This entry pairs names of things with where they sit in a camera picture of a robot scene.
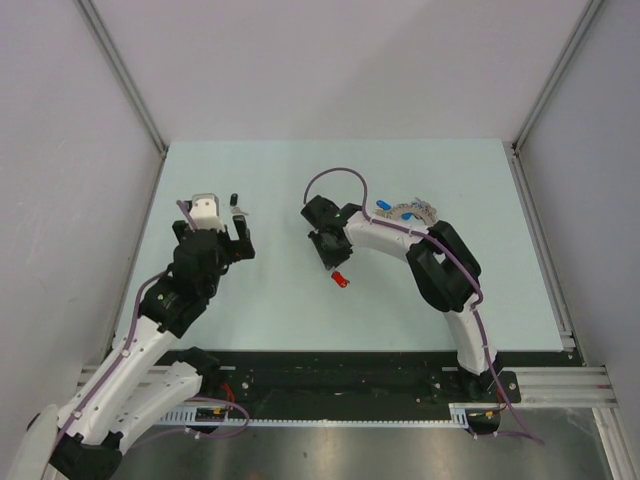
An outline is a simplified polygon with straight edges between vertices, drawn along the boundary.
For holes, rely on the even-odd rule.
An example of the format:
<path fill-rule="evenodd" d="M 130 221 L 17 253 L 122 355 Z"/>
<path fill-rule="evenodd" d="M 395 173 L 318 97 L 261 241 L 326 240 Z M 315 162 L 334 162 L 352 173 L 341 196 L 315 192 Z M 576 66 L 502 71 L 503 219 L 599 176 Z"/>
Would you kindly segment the key with red tag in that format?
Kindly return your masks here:
<path fill-rule="evenodd" d="M 334 270 L 330 277 L 342 289 L 347 288 L 350 284 L 350 281 L 337 270 Z"/>

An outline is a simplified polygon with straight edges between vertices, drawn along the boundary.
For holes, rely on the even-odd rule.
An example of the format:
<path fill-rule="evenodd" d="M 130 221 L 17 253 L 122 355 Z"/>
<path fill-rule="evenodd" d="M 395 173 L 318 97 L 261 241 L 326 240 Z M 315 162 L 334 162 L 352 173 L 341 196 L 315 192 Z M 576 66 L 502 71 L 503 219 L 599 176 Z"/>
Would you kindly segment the silver disc keyring with keys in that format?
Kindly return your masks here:
<path fill-rule="evenodd" d="M 416 218 L 427 226 L 433 226 L 438 222 L 437 210 L 429 202 L 418 197 L 409 203 L 394 205 L 377 200 L 374 213 L 377 216 L 395 221 L 408 221 L 411 218 Z"/>

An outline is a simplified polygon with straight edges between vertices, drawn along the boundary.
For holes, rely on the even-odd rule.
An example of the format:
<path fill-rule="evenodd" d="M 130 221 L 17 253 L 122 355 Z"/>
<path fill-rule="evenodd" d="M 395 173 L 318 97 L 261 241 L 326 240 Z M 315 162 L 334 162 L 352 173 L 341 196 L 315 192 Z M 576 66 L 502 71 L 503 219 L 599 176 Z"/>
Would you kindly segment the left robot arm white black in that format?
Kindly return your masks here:
<path fill-rule="evenodd" d="M 220 363 L 197 347 L 180 352 L 160 379 L 140 383 L 205 312 L 229 267 L 254 258 L 245 217 L 232 219 L 236 238 L 212 215 L 173 224 L 173 260 L 140 287 L 123 340 L 65 405 L 50 405 L 34 417 L 8 478 L 41 479 L 53 467 L 68 479 L 109 479 L 164 414 L 219 392 Z"/>

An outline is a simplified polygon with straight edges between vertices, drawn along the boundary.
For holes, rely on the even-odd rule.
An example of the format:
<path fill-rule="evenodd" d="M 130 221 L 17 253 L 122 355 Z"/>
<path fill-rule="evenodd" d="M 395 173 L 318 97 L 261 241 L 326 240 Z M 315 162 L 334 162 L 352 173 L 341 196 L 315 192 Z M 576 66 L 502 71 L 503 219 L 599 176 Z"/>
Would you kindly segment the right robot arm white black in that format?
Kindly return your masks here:
<path fill-rule="evenodd" d="M 368 214 L 353 203 L 338 207 L 320 195 L 304 205 L 301 215 L 311 225 L 308 237 L 329 271 L 349 260 L 356 248 L 406 262 L 422 298 L 443 313 L 449 326 L 463 393 L 484 401 L 496 391 L 497 352 L 479 316 L 481 267 L 451 224 L 412 226 Z"/>

